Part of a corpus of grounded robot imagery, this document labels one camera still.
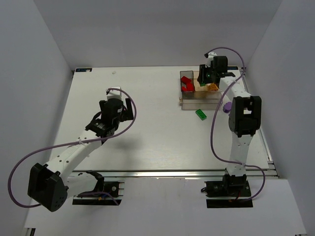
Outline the green lego plate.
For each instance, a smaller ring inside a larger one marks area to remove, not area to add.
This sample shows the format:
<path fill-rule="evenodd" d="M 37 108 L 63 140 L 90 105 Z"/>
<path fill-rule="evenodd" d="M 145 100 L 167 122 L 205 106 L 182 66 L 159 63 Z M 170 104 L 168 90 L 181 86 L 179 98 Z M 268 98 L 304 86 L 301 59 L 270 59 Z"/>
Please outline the green lego plate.
<path fill-rule="evenodd" d="M 201 109 L 196 110 L 195 113 L 201 120 L 205 120 L 207 118 L 207 116 Z"/>

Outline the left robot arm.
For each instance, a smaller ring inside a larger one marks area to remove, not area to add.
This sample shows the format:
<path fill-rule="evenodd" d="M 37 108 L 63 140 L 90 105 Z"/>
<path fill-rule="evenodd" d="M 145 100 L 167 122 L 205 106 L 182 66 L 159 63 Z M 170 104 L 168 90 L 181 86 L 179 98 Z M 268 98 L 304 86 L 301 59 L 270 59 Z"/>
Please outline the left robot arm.
<path fill-rule="evenodd" d="M 119 124 L 135 121 L 136 107 L 131 98 L 122 101 L 109 98 L 99 103 L 98 112 L 78 140 L 67 145 L 56 158 L 30 171 L 28 195 L 50 212 L 57 211 L 73 196 L 103 195 L 104 177 L 97 171 L 84 171 L 72 176 L 74 169 L 108 139 L 116 137 Z"/>

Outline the purple rounded lego brick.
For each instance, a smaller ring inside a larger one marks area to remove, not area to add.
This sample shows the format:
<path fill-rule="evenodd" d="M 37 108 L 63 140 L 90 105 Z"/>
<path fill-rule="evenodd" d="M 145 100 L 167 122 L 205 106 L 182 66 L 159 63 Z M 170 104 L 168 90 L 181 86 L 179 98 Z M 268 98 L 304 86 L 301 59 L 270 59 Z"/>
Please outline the purple rounded lego brick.
<path fill-rule="evenodd" d="M 222 110 L 223 110 L 224 113 L 228 114 L 231 111 L 231 108 L 232 108 L 232 102 L 227 102 L 227 103 L 224 104 Z"/>

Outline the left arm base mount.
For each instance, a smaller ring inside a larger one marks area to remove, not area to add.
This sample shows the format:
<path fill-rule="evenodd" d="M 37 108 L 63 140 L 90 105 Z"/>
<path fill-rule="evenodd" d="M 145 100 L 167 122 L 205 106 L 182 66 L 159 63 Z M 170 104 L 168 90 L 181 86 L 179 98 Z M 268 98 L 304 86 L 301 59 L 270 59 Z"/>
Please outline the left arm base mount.
<path fill-rule="evenodd" d="M 73 197 L 72 204 L 77 206 L 119 206 L 124 195 L 123 181 L 106 180 L 96 171 L 87 171 L 96 180 L 94 189 Z"/>

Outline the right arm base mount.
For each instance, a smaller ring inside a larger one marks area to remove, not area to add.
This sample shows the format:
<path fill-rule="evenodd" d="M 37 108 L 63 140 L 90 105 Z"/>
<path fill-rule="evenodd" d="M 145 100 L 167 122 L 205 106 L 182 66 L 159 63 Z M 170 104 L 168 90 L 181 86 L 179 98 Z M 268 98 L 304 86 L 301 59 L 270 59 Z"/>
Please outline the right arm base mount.
<path fill-rule="evenodd" d="M 252 208 L 252 193 L 246 176 L 224 175 L 220 181 L 206 181 L 200 190 L 207 208 Z"/>

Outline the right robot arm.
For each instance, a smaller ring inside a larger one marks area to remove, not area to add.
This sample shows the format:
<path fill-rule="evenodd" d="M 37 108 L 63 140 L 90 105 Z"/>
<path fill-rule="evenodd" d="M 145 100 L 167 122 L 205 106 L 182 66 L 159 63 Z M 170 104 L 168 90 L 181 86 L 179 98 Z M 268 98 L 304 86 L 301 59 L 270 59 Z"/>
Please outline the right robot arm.
<path fill-rule="evenodd" d="M 232 147 L 224 178 L 228 181 L 246 180 L 246 162 L 249 145 L 261 125 L 261 98 L 248 93 L 228 72 L 228 59 L 208 53 L 207 62 L 200 65 L 197 81 L 201 86 L 216 84 L 232 102 L 228 125 L 232 133 Z"/>

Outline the yellow square lego brick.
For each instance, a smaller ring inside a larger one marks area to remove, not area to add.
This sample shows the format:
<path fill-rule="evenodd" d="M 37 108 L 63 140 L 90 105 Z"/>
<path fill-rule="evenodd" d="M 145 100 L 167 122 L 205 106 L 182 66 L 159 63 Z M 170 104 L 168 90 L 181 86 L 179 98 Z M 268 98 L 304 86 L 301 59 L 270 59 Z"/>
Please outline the yellow square lego brick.
<path fill-rule="evenodd" d="M 211 83 L 207 85 L 209 91 L 218 91 L 219 88 L 215 83 Z"/>

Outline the red long lego brick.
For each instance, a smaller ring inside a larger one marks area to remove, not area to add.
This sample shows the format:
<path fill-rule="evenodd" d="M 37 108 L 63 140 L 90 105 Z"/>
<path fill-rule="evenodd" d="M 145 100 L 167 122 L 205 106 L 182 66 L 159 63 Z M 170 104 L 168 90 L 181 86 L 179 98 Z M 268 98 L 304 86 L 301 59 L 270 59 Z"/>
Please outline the red long lego brick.
<path fill-rule="evenodd" d="M 187 85 L 187 84 L 191 84 L 192 80 L 186 76 L 181 77 L 181 83 Z"/>

